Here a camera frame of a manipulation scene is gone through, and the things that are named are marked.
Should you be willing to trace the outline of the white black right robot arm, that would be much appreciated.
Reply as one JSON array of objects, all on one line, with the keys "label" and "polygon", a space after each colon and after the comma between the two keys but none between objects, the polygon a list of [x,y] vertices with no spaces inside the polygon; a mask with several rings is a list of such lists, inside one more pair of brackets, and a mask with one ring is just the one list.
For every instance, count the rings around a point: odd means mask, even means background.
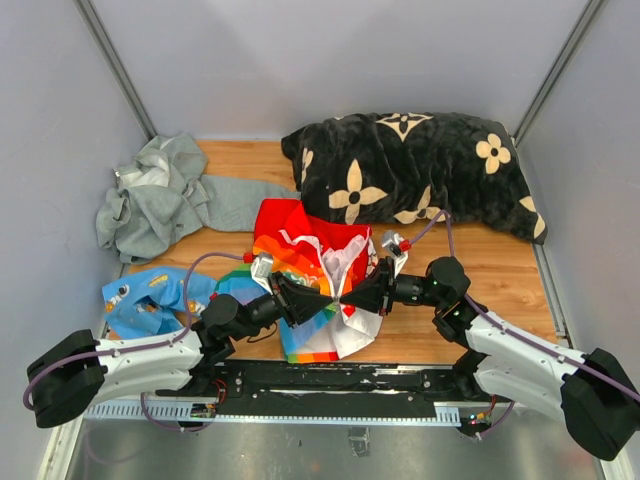
[{"label": "white black right robot arm", "polygon": [[620,362],[545,341],[515,327],[468,294],[470,280],[454,257],[432,261],[422,276],[398,274],[391,258],[342,303],[387,314],[396,303],[434,308],[433,323],[465,348],[453,366],[453,387],[466,400],[483,394],[536,410],[566,427],[592,456],[614,460],[639,429],[639,393]]}]

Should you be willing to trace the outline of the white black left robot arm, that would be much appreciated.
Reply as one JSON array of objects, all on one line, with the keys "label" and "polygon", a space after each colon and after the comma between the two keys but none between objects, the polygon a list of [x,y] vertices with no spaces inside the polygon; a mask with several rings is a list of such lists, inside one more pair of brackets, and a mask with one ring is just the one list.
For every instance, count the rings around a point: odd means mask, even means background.
[{"label": "white black left robot arm", "polygon": [[76,419],[90,406],[124,396],[184,390],[207,393],[214,368],[235,349],[279,320],[299,326],[333,299],[299,285],[280,272],[268,276],[268,292],[247,304],[215,293],[199,321],[179,332],[133,340],[97,340],[79,330],[27,369],[23,400],[42,429]]}]

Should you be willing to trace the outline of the rainbow white zip jacket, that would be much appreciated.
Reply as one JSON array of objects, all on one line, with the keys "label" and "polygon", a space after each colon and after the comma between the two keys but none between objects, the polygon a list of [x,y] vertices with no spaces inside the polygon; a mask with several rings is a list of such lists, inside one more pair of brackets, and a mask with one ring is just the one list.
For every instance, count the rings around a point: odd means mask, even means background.
[{"label": "rainbow white zip jacket", "polygon": [[[254,227],[252,253],[273,258],[272,269],[331,297],[345,295],[378,263],[369,225],[330,223],[307,214],[302,202],[267,199]],[[382,316],[333,303],[298,327],[279,321],[286,360],[294,364],[336,361],[371,344]]]}]

